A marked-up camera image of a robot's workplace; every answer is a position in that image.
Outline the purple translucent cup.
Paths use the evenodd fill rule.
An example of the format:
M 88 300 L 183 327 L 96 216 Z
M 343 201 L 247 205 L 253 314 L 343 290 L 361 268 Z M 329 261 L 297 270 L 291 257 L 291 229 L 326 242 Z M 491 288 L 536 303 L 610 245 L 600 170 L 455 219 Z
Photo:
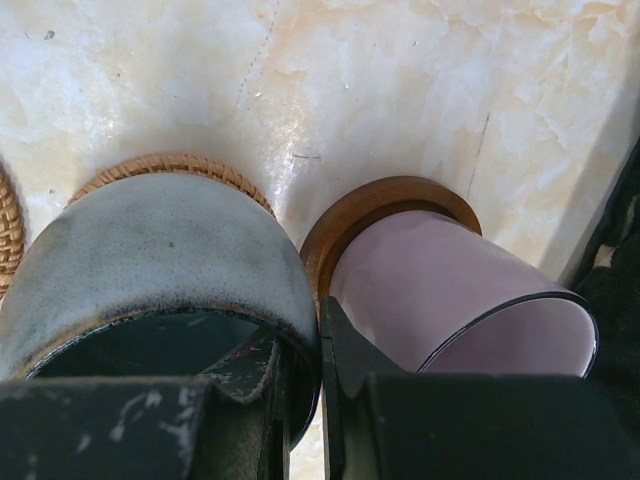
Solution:
M 585 301 L 437 213 L 375 222 L 330 284 L 354 328 L 415 373 L 583 377 L 598 331 Z

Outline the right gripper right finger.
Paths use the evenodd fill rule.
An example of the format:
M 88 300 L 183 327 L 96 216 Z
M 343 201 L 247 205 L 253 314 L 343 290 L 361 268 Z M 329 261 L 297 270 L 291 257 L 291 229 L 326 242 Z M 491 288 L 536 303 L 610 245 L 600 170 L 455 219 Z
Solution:
M 635 479 L 605 398 L 567 376 L 402 370 L 320 303 L 329 479 Z

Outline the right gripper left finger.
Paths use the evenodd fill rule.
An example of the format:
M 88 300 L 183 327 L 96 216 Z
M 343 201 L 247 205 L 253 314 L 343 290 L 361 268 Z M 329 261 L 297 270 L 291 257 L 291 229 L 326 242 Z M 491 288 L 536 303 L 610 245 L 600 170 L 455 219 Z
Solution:
M 252 336 L 195 377 L 80 377 L 1 386 L 5 479 L 267 479 L 289 440 L 287 352 Z

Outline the woven rattan coaster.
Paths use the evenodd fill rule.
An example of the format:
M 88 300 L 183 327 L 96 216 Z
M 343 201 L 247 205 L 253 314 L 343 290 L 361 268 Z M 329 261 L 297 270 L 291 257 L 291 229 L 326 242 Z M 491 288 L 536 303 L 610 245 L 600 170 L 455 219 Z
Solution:
M 275 217 L 266 197 L 253 182 L 237 169 L 210 158 L 188 153 L 142 155 L 120 162 L 96 174 L 73 194 L 67 205 L 70 206 L 85 195 L 119 180 L 138 175 L 164 173 L 190 174 L 217 181 L 247 195 Z
M 25 228 L 18 196 L 4 168 L 0 179 L 0 291 L 4 297 L 23 258 Z

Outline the dark wooden coaster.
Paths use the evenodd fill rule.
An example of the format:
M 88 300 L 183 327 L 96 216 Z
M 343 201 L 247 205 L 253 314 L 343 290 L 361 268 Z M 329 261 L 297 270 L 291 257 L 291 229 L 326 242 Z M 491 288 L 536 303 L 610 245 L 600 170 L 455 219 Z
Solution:
M 347 193 L 316 221 L 300 250 L 314 300 L 329 295 L 336 265 L 349 244 L 374 223 L 397 213 L 429 211 L 444 215 L 467 230 L 482 233 L 465 199 L 447 187 L 418 176 L 374 180 Z

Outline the grey mug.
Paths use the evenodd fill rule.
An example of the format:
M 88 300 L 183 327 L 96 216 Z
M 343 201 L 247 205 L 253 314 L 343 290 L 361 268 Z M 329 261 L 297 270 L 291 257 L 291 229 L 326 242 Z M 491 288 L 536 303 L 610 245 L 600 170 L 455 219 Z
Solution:
M 1 306 L 1 375 L 192 376 L 253 333 L 292 352 L 290 438 L 320 387 L 317 316 L 277 220 L 230 186 L 142 174 L 74 201 L 36 238 Z

